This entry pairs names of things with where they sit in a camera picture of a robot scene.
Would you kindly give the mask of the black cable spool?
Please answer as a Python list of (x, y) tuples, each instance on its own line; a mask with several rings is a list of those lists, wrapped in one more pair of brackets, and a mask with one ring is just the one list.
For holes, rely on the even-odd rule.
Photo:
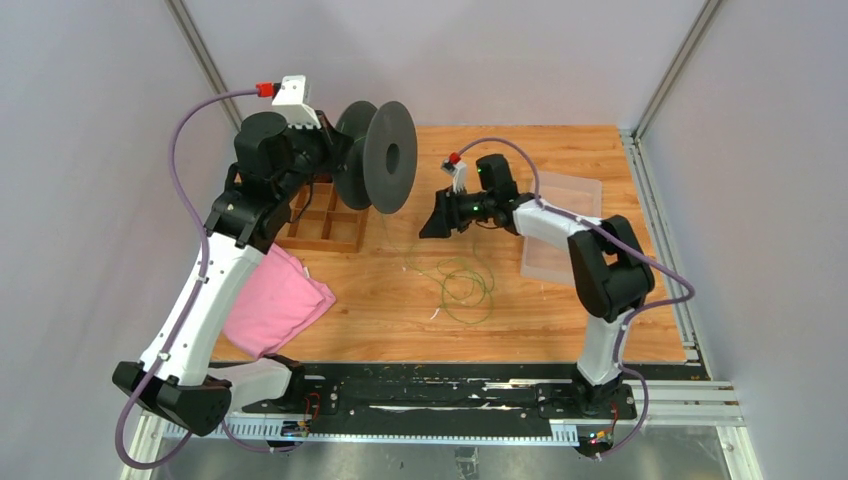
[(343, 203), (393, 214), (406, 203), (417, 172), (416, 127), (407, 107), (389, 101), (380, 107), (360, 100), (341, 114), (336, 130), (351, 140), (341, 169), (332, 175)]

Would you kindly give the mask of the clear plastic box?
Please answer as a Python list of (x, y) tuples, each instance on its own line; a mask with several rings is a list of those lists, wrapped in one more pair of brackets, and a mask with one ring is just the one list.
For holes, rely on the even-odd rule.
[[(540, 171), (539, 193), (543, 201), (559, 210), (583, 217), (599, 218), (602, 207), (600, 180)], [(576, 228), (564, 216), (547, 214), (535, 228), (541, 236), (524, 237), (520, 274), (522, 277), (574, 287), (568, 237)]]

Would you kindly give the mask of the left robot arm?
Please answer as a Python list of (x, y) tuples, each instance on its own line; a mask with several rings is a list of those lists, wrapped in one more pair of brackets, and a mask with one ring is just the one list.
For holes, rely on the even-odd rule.
[(130, 405), (206, 436), (228, 414), (269, 400), (283, 413), (306, 400), (302, 366), (276, 354), (212, 368), (216, 340), (236, 299), (291, 218), (290, 202), (315, 177), (343, 168), (355, 138), (322, 111), (306, 121), (286, 111), (247, 117), (234, 139), (223, 192), (200, 229), (190, 277), (157, 337), (137, 361), (121, 361), (113, 384)]

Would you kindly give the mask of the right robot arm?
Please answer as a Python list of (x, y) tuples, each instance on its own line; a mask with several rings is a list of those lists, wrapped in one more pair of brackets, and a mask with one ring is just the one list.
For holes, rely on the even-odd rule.
[(500, 154), (478, 159), (475, 167), (481, 189), (469, 192), (468, 167), (460, 156), (452, 154), (442, 162), (451, 184), (436, 192), (433, 213), (419, 236), (448, 238), (473, 223), (490, 221), (497, 229), (540, 240), (569, 255), (588, 323), (567, 397), (580, 414), (598, 416), (623, 391), (621, 355), (628, 317), (645, 304), (655, 287), (631, 224), (619, 215), (581, 217), (535, 192), (520, 191)]

